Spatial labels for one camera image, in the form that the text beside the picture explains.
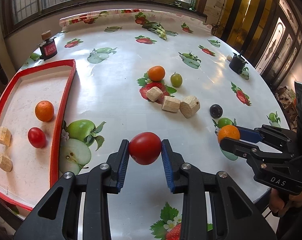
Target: wooden bottle cap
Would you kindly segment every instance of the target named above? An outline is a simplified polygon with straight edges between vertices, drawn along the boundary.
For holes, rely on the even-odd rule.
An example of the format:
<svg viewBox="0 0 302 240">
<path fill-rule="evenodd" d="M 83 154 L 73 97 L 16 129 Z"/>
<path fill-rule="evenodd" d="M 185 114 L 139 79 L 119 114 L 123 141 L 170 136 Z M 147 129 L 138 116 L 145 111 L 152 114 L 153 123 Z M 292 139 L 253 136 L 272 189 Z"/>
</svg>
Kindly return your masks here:
<svg viewBox="0 0 302 240">
<path fill-rule="evenodd" d="M 44 41 L 51 38 L 52 37 L 51 31 L 46 31 L 46 32 L 42 33 L 41 37 L 42 37 L 42 40 L 44 40 Z"/>
</svg>

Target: black fruit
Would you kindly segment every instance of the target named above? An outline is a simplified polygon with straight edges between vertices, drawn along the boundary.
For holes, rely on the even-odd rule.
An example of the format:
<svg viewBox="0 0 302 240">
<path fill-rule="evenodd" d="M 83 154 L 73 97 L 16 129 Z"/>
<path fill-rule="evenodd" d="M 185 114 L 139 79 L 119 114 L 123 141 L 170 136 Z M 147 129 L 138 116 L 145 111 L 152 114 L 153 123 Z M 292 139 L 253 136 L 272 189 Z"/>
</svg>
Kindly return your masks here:
<svg viewBox="0 0 302 240">
<path fill-rule="evenodd" d="M 222 107 L 217 105 L 217 104 L 214 104 L 214 105 L 210 106 L 209 111 L 210 111 L 210 115 L 213 118 L 220 118 L 222 116 L 222 113 L 223 113 Z"/>
</svg>

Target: orange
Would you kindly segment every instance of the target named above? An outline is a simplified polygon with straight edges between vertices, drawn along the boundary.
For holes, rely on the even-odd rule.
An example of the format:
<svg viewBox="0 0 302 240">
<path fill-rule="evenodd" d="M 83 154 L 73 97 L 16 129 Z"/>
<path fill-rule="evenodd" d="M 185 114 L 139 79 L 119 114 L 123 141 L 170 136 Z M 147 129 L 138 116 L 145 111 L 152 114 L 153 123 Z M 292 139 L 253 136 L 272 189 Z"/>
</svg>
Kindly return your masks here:
<svg viewBox="0 0 302 240">
<path fill-rule="evenodd" d="M 228 124 L 226 126 L 223 126 L 221 130 L 218 132 L 218 142 L 224 138 L 229 137 L 235 140 L 240 140 L 240 132 L 237 127 L 234 125 Z"/>
<path fill-rule="evenodd" d="M 152 81 L 160 81 L 165 76 L 165 70 L 161 66 L 154 66 L 148 70 L 148 77 Z"/>
<path fill-rule="evenodd" d="M 49 101 L 41 101 L 35 107 L 35 116 L 42 122 L 48 122 L 53 118 L 54 107 Z"/>
</svg>

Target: silver bolt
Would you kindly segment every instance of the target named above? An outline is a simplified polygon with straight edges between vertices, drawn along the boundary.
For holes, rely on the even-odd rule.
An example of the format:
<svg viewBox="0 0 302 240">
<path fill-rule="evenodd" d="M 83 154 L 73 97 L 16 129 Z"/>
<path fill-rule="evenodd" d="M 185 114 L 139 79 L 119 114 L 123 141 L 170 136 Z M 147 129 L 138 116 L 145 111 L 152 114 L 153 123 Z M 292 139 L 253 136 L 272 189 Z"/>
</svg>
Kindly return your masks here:
<svg viewBox="0 0 302 240">
<path fill-rule="evenodd" d="M 63 177 L 64 177 L 65 179 L 70 179 L 70 178 L 72 177 L 72 172 L 67 171 L 65 174 L 63 174 Z"/>
<path fill-rule="evenodd" d="M 106 169 L 108 169 L 109 168 L 109 164 L 107 164 L 107 163 L 102 163 L 102 164 L 100 164 L 100 169 L 101 170 L 106 170 Z"/>
<path fill-rule="evenodd" d="M 225 171 L 219 171 L 218 175 L 220 178 L 226 178 L 228 176 L 228 174 Z"/>
<path fill-rule="evenodd" d="M 184 169 L 184 170 L 189 170 L 189 169 L 191 169 L 191 164 L 190 164 L 190 163 L 183 163 L 183 164 L 182 164 L 182 169 Z"/>
</svg>

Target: red label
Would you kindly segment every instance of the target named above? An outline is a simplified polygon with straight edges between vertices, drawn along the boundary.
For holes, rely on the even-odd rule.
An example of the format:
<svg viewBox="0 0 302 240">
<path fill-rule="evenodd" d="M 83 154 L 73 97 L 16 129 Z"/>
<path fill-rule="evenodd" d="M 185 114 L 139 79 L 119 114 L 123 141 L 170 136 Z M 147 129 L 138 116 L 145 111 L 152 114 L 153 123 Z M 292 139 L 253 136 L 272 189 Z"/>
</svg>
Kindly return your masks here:
<svg viewBox="0 0 302 240">
<path fill-rule="evenodd" d="M 44 46 L 44 54 L 46 56 L 50 56 L 51 54 L 53 54 L 56 51 L 57 51 L 57 47 L 55 46 L 54 42 L 47 46 Z"/>
</svg>

